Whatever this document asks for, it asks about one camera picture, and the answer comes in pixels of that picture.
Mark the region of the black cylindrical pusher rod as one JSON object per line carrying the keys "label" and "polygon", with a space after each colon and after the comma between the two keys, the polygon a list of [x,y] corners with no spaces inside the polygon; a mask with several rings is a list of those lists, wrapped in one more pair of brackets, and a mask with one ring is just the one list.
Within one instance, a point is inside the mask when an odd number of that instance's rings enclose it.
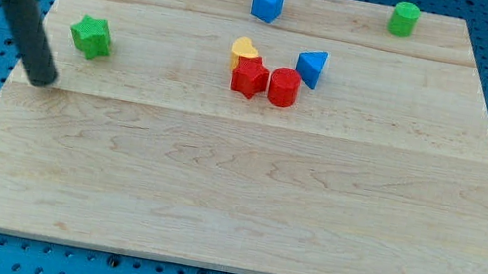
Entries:
{"label": "black cylindrical pusher rod", "polygon": [[28,82],[33,87],[49,86],[56,81],[58,71],[38,1],[1,0],[1,3]]}

